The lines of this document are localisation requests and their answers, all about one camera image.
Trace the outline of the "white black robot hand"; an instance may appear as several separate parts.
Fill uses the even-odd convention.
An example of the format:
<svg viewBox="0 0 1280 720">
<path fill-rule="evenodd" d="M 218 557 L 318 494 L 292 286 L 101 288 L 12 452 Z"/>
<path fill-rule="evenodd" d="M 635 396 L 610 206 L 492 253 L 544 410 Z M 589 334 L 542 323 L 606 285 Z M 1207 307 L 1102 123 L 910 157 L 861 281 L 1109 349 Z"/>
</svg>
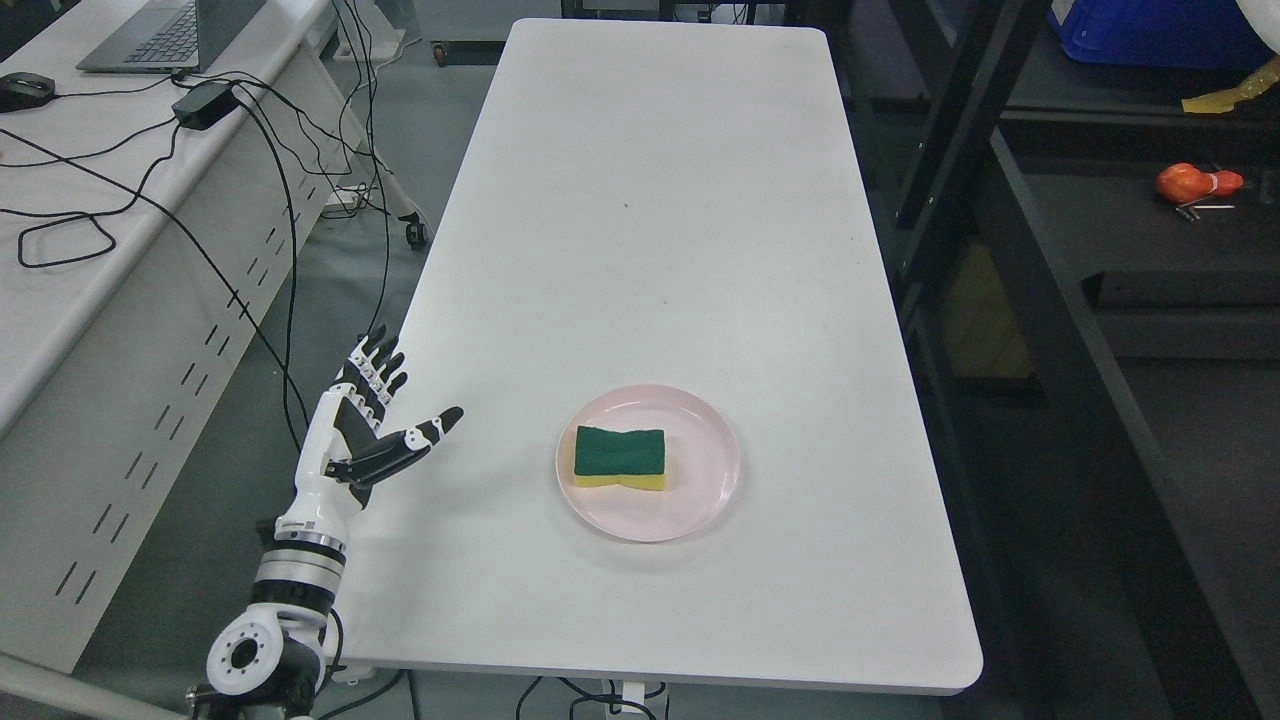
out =
<svg viewBox="0 0 1280 720">
<path fill-rule="evenodd" d="M 276 542 L 344 551 L 349 523 L 376 484 L 426 457 L 463 418 L 448 407 L 417 425 L 385 424 L 407 383 L 398 340 L 379 325 L 361 337 L 321 395 L 294 470 L 294 500 L 275 520 Z"/>
</svg>

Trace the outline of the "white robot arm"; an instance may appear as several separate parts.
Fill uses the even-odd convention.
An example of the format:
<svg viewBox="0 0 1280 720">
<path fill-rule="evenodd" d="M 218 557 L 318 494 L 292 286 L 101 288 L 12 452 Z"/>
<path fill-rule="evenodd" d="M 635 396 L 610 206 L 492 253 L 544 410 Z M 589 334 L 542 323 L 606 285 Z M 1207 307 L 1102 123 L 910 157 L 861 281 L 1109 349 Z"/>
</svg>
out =
<svg viewBox="0 0 1280 720">
<path fill-rule="evenodd" d="M 192 719 L 244 719 L 256 708 L 310 719 L 329 675 L 324 638 L 346 569 L 346 544 L 288 530 L 264 544 L 250 603 L 215 638 L 206 683 L 187 692 Z"/>
</svg>

